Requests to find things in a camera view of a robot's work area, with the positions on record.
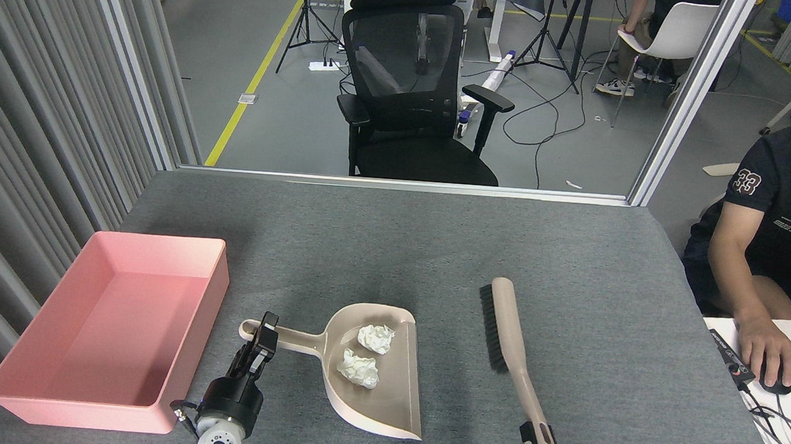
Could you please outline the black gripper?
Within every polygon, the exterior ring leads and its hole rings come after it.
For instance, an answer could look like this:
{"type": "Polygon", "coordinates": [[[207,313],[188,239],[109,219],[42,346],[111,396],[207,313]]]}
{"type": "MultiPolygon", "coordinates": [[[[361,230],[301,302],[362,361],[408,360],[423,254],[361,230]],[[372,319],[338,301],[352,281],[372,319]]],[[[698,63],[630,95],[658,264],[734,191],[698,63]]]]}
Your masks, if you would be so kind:
{"type": "Polygon", "coordinates": [[[255,380],[261,376],[266,363],[278,347],[276,331],[279,317],[265,313],[250,344],[243,345],[228,367],[228,377],[218,377],[210,383],[201,400],[199,426],[213,427],[229,420],[243,429],[253,430],[263,405],[263,394],[255,380]],[[241,377],[248,370],[250,377],[241,377]]]}

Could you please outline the person's hand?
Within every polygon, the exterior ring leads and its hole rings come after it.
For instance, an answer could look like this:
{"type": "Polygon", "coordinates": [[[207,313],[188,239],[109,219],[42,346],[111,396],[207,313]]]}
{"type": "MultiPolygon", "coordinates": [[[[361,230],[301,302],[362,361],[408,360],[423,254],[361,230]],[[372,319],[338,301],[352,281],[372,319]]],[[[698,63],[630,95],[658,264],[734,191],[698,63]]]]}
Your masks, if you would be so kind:
{"type": "Polygon", "coordinates": [[[740,351],[758,380],[768,387],[791,387],[791,340],[769,317],[735,319],[740,351]]]}

